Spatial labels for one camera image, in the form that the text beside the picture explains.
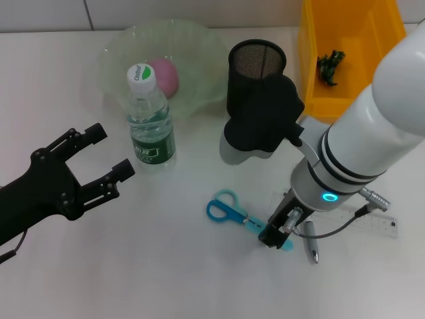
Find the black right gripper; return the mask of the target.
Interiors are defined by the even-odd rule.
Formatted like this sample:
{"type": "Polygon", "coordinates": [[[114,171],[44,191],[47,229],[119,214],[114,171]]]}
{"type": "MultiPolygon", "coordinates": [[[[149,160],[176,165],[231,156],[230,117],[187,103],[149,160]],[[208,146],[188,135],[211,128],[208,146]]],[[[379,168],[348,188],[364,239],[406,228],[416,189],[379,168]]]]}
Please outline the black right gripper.
{"type": "Polygon", "coordinates": [[[258,235],[259,241],[270,248],[275,247],[276,249],[281,249],[289,235],[292,233],[292,231],[284,230],[284,224],[290,218],[290,213],[296,207],[301,209],[301,216],[295,224],[295,226],[298,226],[307,217],[309,217],[314,210],[305,206],[295,196],[293,190],[289,189],[272,216],[268,219],[268,224],[258,235]]]}

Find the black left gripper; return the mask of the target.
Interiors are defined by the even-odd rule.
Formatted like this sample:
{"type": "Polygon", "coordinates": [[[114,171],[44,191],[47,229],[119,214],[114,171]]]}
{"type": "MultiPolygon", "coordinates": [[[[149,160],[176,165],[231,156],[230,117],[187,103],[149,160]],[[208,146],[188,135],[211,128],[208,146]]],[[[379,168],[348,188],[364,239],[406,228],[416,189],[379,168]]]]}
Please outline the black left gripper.
{"type": "MultiPolygon", "coordinates": [[[[29,169],[1,188],[1,244],[51,215],[73,217],[76,192],[80,187],[66,161],[89,145],[108,135],[100,123],[84,133],[69,129],[58,139],[31,154],[29,169]]],[[[117,183],[135,175],[128,159],[115,165],[106,175],[79,189],[79,204],[93,209],[120,196],[117,183]]]]}

